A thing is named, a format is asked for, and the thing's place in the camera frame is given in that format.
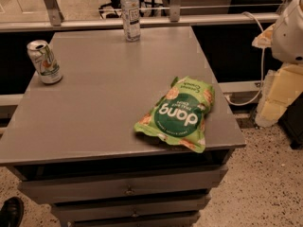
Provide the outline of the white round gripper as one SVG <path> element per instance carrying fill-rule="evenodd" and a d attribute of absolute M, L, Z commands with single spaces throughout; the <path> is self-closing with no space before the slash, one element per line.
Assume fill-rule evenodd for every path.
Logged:
<path fill-rule="evenodd" d="M 273 126 L 303 92 L 303 0 L 292 0 L 274 25 L 268 26 L 252 42 L 256 48 L 272 47 L 275 59 L 287 62 L 269 70 L 261 90 L 255 122 Z"/>

